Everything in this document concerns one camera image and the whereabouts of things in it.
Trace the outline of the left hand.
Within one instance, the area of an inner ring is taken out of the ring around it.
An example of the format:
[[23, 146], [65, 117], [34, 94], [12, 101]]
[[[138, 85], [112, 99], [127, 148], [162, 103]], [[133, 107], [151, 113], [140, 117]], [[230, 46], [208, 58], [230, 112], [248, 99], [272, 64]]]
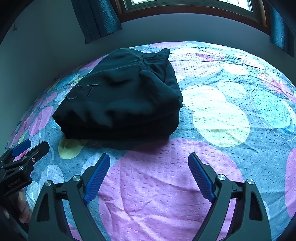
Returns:
[[23, 189], [19, 190], [10, 197], [10, 200], [17, 209], [18, 219], [21, 223], [30, 223], [32, 217], [32, 211], [29, 208], [29, 204], [26, 200], [25, 192]]

